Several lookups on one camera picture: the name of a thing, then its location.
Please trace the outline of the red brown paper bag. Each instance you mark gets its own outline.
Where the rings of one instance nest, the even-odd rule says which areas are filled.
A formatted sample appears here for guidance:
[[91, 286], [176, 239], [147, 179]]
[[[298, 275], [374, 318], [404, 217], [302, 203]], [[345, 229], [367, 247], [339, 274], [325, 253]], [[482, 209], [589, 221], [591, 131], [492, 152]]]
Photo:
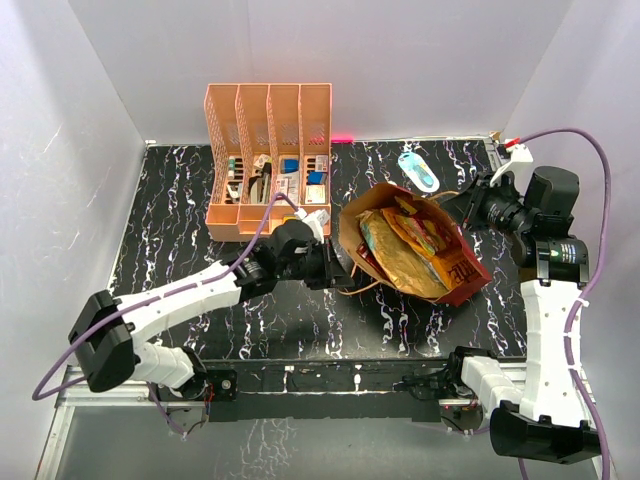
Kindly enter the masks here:
[[433, 304], [459, 306], [492, 279], [438, 202], [390, 183], [342, 208], [339, 243], [374, 282]]

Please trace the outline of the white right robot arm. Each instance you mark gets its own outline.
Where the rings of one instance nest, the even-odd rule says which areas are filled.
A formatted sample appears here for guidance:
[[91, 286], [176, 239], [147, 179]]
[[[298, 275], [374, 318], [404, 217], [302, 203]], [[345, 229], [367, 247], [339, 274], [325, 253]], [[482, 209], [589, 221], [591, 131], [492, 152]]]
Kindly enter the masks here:
[[589, 281], [588, 248], [569, 232], [579, 178], [538, 167], [524, 194], [514, 180], [511, 172], [480, 173], [442, 206], [462, 228], [493, 228], [511, 241], [527, 321], [524, 385], [517, 387], [493, 354], [470, 347], [451, 354], [445, 381], [457, 396], [477, 396], [496, 454], [570, 465], [601, 453], [565, 350], [580, 344], [565, 322]]

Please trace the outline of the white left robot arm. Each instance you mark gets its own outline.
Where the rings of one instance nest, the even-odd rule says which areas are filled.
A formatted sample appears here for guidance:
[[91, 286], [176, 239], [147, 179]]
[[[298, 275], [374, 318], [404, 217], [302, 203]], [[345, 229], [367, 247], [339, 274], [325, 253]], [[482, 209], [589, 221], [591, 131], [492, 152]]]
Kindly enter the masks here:
[[200, 399], [215, 389], [195, 351], [158, 346], [152, 338], [204, 313], [269, 294], [283, 281], [301, 281], [310, 290], [353, 284], [330, 240], [321, 239], [308, 221], [288, 220], [270, 236], [181, 280], [119, 298], [108, 291], [92, 295], [69, 342], [94, 393], [136, 380]]

